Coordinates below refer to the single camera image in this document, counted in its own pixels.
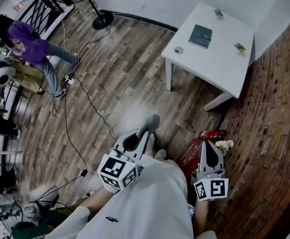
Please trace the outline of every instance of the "power strip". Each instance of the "power strip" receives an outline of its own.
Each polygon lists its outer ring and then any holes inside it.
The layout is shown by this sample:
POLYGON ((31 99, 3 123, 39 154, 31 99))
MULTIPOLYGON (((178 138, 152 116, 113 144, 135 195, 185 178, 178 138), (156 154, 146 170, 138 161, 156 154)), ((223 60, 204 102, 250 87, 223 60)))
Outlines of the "power strip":
POLYGON ((75 79, 73 79, 72 77, 68 75, 65 76, 64 81, 70 85, 73 85, 75 83, 75 79))

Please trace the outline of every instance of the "table leg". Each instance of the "table leg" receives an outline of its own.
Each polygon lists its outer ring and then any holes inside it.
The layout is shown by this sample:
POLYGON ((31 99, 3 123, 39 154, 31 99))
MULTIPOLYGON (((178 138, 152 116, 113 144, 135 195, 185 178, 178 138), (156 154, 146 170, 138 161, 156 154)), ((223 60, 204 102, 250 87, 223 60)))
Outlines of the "table leg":
POLYGON ((230 94, 228 94, 228 93, 222 93, 221 95, 219 95, 215 99, 213 99, 211 102, 209 102, 208 104, 206 104, 203 107, 203 110, 205 112, 208 112, 209 110, 213 109, 214 107, 218 106, 219 104, 227 101, 231 97, 232 96, 230 94))
POLYGON ((171 91, 171 86, 173 84, 173 70, 174 65, 169 59, 165 59, 166 63, 166 88, 171 91))

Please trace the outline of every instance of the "purple hoodie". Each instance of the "purple hoodie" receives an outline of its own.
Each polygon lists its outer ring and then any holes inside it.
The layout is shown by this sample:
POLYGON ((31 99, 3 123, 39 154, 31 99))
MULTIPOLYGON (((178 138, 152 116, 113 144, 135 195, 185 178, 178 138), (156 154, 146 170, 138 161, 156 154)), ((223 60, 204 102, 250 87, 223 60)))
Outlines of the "purple hoodie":
POLYGON ((33 38, 31 36, 33 31, 33 26, 16 20, 8 28, 7 35, 15 45, 13 53, 31 65, 37 65, 46 57, 49 42, 33 38))

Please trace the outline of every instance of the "white t-shirt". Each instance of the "white t-shirt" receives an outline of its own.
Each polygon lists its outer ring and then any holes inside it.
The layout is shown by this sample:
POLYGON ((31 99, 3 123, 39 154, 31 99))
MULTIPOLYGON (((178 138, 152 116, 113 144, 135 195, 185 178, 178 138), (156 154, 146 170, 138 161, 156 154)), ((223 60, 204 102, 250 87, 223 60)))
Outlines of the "white t-shirt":
MULTIPOLYGON (((174 165, 143 158, 150 165, 90 222, 89 210, 78 207, 46 239, 193 239, 184 174, 174 165)), ((198 238, 216 239, 214 232, 198 238)))

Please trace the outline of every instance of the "brick floor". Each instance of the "brick floor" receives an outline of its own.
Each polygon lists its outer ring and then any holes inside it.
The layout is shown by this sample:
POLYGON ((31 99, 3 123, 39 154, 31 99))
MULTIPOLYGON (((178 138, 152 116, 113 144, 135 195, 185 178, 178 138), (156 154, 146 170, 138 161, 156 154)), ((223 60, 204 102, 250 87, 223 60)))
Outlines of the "brick floor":
POLYGON ((225 160, 229 194, 213 203, 219 239, 285 238, 290 232, 290 25, 249 68, 223 121, 235 146, 225 160))

